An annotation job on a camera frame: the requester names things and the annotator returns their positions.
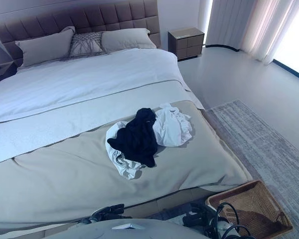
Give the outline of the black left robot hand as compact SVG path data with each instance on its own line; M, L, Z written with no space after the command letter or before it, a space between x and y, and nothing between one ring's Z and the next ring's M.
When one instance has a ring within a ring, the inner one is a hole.
M124 204L117 204L97 209L91 214L89 220L99 222L105 220L120 219L122 218L122 214L124 213L124 207Z

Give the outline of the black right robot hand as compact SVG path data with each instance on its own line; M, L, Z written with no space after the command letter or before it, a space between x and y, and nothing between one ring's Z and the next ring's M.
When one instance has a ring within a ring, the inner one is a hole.
M207 226L208 225L208 212L204 204L190 203L191 212L183 217L183 224L186 227L193 226Z

